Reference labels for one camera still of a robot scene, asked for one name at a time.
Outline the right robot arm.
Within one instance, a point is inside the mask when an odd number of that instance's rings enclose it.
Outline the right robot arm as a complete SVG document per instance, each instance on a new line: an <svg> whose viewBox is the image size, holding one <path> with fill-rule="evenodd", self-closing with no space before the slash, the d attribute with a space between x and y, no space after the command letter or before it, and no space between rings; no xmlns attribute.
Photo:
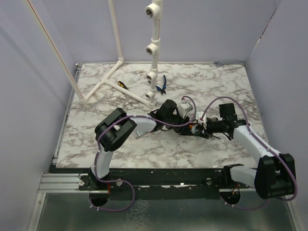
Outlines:
<svg viewBox="0 0 308 231"><path fill-rule="evenodd" d="M226 134L229 140L243 146L257 162L256 169L241 164L225 166L222 185L232 188L237 183L243 183L254 188L262 199L297 195L294 158L270 147L252 130L247 119L238 119L234 104L219 105L219 113L220 119L208 118L205 114L197 114L196 119L208 136Z"/></svg>

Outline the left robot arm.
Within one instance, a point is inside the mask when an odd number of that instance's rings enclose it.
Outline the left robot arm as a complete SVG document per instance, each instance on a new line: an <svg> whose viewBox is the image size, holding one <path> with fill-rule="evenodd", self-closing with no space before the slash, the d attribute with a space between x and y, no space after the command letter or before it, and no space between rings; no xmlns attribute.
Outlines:
<svg viewBox="0 0 308 231"><path fill-rule="evenodd" d="M122 108L115 109L94 130L98 151L91 167L93 175L90 185L96 190L105 187L114 151L119 149L133 132L151 133L164 126L173 129L188 128L196 116L196 106L194 103L192 106L192 118L182 116L179 106L173 100L166 100L160 108L144 116L128 115Z"/></svg>

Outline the red white staple box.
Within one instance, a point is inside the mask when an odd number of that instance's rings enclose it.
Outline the red white staple box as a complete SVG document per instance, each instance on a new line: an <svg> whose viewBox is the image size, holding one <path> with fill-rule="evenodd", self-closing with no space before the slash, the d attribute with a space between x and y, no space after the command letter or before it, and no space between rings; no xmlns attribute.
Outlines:
<svg viewBox="0 0 308 231"><path fill-rule="evenodd" d="M147 134L146 131L135 131L133 135L134 135L135 139L139 139L146 134Z"/></svg>

